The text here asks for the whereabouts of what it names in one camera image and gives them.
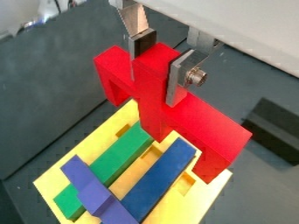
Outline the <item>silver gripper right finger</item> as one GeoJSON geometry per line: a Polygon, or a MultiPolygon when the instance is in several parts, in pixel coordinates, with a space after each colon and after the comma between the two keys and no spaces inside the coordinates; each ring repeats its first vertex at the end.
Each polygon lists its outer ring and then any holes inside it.
{"type": "Polygon", "coordinates": [[[187,96],[191,84],[200,86],[207,80],[202,70],[204,60],[218,50],[223,43],[208,33],[190,27],[186,50],[171,62],[166,92],[166,104],[174,107],[187,96]]]}

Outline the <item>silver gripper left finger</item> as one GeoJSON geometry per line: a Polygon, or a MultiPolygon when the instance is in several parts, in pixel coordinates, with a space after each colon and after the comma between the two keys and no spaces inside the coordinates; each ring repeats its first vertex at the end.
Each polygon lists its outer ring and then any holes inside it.
{"type": "Polygon", "coordinates": [[[156,30],[147,22],[144,6],[135,0],[108,0],[116,8],[128,33],[131,58],[140,56],[156,43],[156,30]]]}

